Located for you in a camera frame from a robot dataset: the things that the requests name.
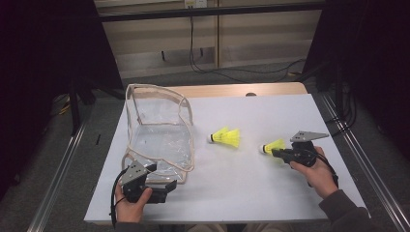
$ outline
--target yellow shuttlecock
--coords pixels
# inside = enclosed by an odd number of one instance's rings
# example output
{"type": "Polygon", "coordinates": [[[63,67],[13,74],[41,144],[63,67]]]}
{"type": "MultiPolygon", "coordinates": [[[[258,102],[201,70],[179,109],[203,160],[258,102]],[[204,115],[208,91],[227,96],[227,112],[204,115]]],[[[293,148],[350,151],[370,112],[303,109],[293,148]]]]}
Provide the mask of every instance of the yellow shuttlecock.
{"type": "Polygon", "coordinates": [[[228,127],[224,127],[221,130],[218,130],[217,132],[211,134],[209,142],[217,142],[217,143],[223,143],[227,145],[231,145],[234,147],[239,146],[239,141],[240,141],[240,133],[239,130],[231,130],[228,131],[228,127]]]}
{"type": "Polygon", "coordinates": [[[280,138],[269,144],[261,145],[259,147],[259,152],[272,155],[272,149],[279,150],[279,149],[285,149],[285,148],[286,148],[286,144],[284,143],[283,139],[280,138]]]}
{"type": "Polygon", "coordinates": [[[215,133],[211,134],[211,136],[208,137],[208,142],[213,143],[217,140],[220,140],[220,137],[222,136],[223,133],[228,132],[229,128],[228,127],[224,127],[218,131],[216,131],[215,133]]]}

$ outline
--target sleeve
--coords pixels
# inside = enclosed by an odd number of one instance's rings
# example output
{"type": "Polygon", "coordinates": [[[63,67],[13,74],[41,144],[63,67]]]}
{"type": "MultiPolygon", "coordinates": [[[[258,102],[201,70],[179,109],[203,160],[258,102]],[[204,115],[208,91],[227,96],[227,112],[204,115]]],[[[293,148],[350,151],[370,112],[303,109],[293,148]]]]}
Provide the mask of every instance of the sleeve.
{"type": "Polygon", "coordinates": [[[115,232],[145,232],[145,227],[141,223],[117,222],[115,232]]]}
{"type": "Polygon", "coordinates": [[[341,189],[324,199],[319,206],[328,216],[332,232],[381,231],[372,223],[367,209],[357,207],[341,189]]]}

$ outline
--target white tabletop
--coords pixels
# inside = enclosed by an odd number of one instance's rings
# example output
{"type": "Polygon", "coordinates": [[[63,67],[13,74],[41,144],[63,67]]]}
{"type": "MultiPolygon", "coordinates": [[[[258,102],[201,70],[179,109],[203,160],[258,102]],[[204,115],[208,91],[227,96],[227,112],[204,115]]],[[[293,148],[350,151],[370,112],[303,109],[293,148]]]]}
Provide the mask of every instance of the white tabletop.
{"type": "MultiPolygon", "coordinates": [[[[164,204],[149,204],[144,220],[153,223],[244,223],[325,219],[321,198],[287,164],[262,155],[258,146],[298,131],[329,133],[311,95],[189,99],[193,113],[195,168],[164,204]],[[241,131],[238,149],[210,144],[209,134],[228,126],[241,131]]],[[[127,145],[127,114],[121,115],[86,221],[109,224],[110,193],[127,145]]],[[[335,142],[321,146],[339,177],[339,187],[365,207],[335,142]]]]}

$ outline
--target hand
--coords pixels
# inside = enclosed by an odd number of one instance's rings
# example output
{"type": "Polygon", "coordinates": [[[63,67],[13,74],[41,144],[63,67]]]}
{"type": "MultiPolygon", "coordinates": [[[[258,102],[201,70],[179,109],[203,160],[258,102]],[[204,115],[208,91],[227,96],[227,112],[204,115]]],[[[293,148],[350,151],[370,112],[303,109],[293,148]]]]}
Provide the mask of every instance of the hand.
{"type": "Polygon", "coordinates": [[[123,191],[118,184],[115,189],[115,199],[120,201],[117,203],[117,221],[118,222],[141,222],[142,212],[144,210],[145,204],[151,197],[153,190],[147,188],[142,192],[141,197],[136,203],[131,203],[124,198],[123,191]]]}
{"type": "MultiPolygon", "coordinates": [[[[325,156],[321,147],[314,147],[314,149],[316,149],[317,153],[325,156]]],[[[323,199],[337,191],[337,186],[333,180],[332,173],[328,165],[322,160],[316,159],[316,163],[312,167],[306,167],[295,161],[291,161],[290,166],[302,173],[307,178],[310,185],[314,187],[317,194],[323,199]]]]}

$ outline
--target clear plastic bag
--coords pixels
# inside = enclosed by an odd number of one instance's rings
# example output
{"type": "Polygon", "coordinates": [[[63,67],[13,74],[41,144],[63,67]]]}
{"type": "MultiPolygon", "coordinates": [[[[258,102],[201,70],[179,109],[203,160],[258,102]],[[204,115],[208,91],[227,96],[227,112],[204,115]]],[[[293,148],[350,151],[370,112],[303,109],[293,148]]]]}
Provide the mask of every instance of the clear plastic bag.
{"type": "Polygon", "coordinates": [[[123,169],[133,160],[156,163],[147,183],[184,183],[194,168],[190,103],[170,89],[131,84],[126,93],[129,141],[123,169]]]}

